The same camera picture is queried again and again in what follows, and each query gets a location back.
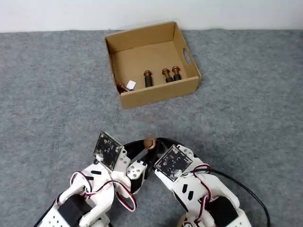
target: box handle hole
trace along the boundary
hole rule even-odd
[[[189,57],[188,52],[185,49],[185,47],[183,47],[183,56],[184,56],[186,64],[188,65],[191,62],[191,60],[190,60],[190,57]]]

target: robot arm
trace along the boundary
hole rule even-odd
[[[131,180],[126,175],[131,160],[124,146],[101,132],[94,156],[93,164],[72,175],[70,187],[58,196],[41,227],[107,227],[110,220],[106,212],[115,195],[128,210],[135,210]],[[123,197],[133,205],[128,205]]]
[[[173,145],[155,164],[155,174],[186,210],[185,227],[251,227],[238,198],[208,173],[190,171],[209,167],[181,145]]]

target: circuit board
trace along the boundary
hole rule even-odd
[[[122,145],[102,131],[96,144],[94,155],[99,154],[101,162],[113,171],[121,150]]]
[[[155,163],[154,167],[167,176],[171,181],[175,180],[187,169],[193,161],[187,157],[175,145]]]

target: small white block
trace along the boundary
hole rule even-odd
[[[130,89],[130,90],[133,90],[133,88],[134,88],[135,85],[136,85],[136,82],[130,80],[130,81],[128,82],[128,84],[126,85],[126,87],[127,87],[128,89]]]

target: cardboard box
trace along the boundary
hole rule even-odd
[[[115,83],[136,82],[134,91],[119,94],[123,108],[132,108],[193,93],[201,74],[176,22],[136,28],[106,36]],[[179,66],[182,80],[165,82],[162,69]],[[152,73],[153,86],[145,87],[144,71]]]

